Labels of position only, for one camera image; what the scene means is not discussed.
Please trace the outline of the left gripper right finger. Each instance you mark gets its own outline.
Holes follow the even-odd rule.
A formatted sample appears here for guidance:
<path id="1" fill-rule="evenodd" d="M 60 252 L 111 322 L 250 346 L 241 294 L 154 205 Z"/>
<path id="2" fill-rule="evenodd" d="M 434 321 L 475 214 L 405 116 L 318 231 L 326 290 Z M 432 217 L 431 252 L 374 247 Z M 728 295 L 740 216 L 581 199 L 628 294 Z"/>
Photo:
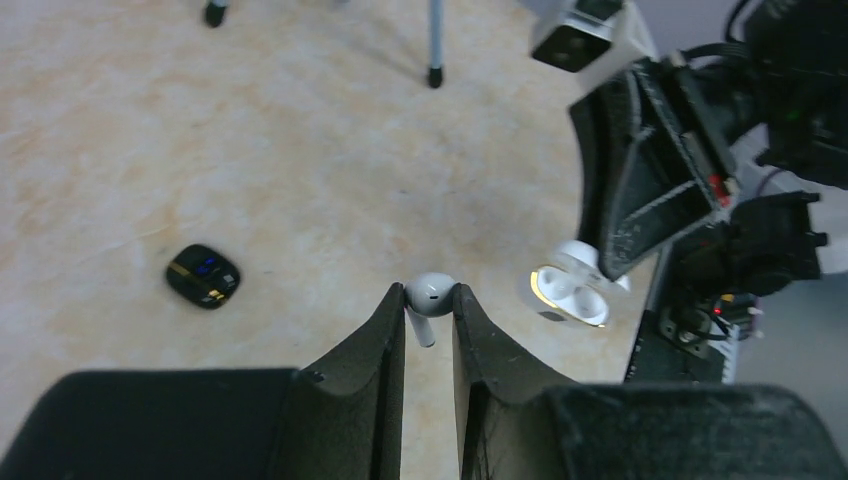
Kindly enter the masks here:
<path id="1" fill-rule="evenodd" d="M 463 479 L 843 479 L 824 423 L 768 385 L 584 384 L 453 295 Z"/>

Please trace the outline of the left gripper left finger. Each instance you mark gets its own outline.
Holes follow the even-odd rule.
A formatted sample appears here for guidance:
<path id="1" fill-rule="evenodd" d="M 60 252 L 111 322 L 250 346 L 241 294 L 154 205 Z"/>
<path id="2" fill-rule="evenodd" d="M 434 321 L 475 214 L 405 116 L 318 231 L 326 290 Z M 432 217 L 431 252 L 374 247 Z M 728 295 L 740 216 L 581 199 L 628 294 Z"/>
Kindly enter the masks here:
<path id="1" fill-rule="evenodd" d="M 405 314 L 393 284 L 309 366 L 69 374 L 36 402 L 5 479 L 396 479 Z"/>

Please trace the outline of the white charging case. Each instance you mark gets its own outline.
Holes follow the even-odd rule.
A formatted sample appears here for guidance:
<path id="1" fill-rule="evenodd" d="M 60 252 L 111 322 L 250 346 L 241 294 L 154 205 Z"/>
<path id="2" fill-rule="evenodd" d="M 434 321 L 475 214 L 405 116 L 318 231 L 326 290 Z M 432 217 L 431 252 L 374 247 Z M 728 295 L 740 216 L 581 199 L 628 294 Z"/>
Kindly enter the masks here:
<path id="1" fill-rule="evenodd" d="M 598 250 L 580 240 L 561 243 L 548 261 L 529 273 L 526 285 L 544 309 L 557 320 L 573 319 L 604 328 L 610 317 L 608 298 L 631 290 L 627 275 L 607 278 L 599 268 Z"/>

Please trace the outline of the black round charging case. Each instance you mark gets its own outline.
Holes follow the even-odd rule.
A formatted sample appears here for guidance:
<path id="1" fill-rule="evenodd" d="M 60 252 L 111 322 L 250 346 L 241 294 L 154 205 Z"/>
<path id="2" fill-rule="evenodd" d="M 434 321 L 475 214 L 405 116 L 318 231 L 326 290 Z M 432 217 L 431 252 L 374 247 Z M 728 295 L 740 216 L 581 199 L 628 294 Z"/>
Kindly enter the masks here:
<path id="1" fill-rule="evenodd" d="M 204 310 L 222 307 L 241 285 L 237 266 L 204 244 L 181 250 L 168 263 L 164 278 L 179 296 Z"/>

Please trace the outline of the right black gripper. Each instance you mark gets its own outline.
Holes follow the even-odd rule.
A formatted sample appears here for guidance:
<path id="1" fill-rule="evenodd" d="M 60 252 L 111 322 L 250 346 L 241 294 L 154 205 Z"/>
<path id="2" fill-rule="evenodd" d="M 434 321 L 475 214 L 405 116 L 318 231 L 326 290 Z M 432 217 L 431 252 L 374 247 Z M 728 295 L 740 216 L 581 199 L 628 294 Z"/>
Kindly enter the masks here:
<path id="1" fill-rule="evenodd" d="M 577 239 L 608 278 L 721 209 L 729 152 L 691 78 L 647 58 L 569 108 L 582 166 Z"/>

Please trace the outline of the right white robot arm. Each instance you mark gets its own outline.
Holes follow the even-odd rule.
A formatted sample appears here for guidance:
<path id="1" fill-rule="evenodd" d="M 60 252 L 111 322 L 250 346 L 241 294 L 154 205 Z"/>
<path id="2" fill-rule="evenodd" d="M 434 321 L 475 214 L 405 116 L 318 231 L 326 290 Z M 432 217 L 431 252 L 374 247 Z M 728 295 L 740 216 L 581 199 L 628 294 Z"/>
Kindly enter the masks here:
<path id="1" fill-rule="evenodd" d="M 759 165 L 847 185 L 847 5 L 764 1 L 740 37 L 658 58 L 631 1 L 574 1 L 567 46 L 592 90 L 570 110 L 585 166 L 581 231 L 609 280 L 673 244 L 675 274 L 703 295 L 775 293 L 822 274 L 827 237 L 809 194 L 731 203 L 731 146 L 767 132 Z M 715 240 L 686 247 L 714 216 Z"/>

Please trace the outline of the small white earbud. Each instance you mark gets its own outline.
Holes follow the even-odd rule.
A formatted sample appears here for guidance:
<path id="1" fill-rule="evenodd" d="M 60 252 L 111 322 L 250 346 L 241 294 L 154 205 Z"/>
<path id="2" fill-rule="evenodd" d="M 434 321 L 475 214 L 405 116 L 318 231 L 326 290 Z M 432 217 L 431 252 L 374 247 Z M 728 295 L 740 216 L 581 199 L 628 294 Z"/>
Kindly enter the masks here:
<path id="1" fill-rule="evenodd" d="M 448 274 L 425 272 L 405 285 L 405 312 L 420 347 L 430 348 L 435 344 L 430 319 L 452 313 L 453 289 L 457 284 Z"/>

